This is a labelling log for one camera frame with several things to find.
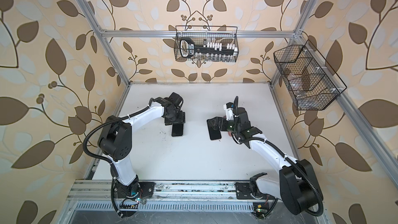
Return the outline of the black phone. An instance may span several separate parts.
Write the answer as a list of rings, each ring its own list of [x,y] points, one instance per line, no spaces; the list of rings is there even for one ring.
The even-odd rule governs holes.
[[[183,128],[184,128],[184,124],[183,123],[173,124],[173,126],[172,126],[172,137],[183,136]]]

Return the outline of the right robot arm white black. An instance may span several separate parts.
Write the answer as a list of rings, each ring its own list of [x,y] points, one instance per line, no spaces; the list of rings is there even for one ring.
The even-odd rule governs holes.
[[[237,97],[223,108],[225,117],[206,121],[210,139],[218,140],[222,132],[230,133],[236,144],[245,145],[258,153],[279,177],[273,180],[265,172],[256,174],[249,179],[246,190],[237,193],[237,197],[263,200],[271,196],[276,201],[282,200],[293,215],[306,212],[315,217],[322,216],[323,194],[311,163],[283,152],[260,129],[252,126],[245,108],[239,107]]]

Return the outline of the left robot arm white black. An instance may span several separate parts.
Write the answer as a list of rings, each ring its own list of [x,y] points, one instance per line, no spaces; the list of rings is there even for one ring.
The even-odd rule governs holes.
[[[132,134],[149,122],[163,118],[165,125],[172,126],[172,136],[182,136],[183,125],[186,122],[182,106],[183,98],[173,92],[165,98],[151,98],[145,108],[135,113],[123,117],[110,116],[105,123],[87,134],[82,143],[83,151],[92,158],[107,162],[114,184],[121,187],[128,197],[136,197],[141,193],[141,189],[130,159]],[[98,139],[98,146],[103,153],[101,156],[88,149],[89,139],[98,131],[101,131]]]

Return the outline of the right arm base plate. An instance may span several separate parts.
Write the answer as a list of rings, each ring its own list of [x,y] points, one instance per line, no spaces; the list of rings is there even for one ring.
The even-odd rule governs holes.
[[[235,183],[236,198],[238,200],[275,200],[274,196],[263,194],[259,191],[255,183]]]

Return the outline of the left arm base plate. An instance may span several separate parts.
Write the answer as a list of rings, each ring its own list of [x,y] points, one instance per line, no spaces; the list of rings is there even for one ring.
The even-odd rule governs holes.
[[[118,199],[137,199],[137,198],[148,198],[151,197],[154,193],[154,182],[142,182],[142,181],[133,181],[128,186],[123,185],[118,180],[114,183],[114,188],[112,193]]]

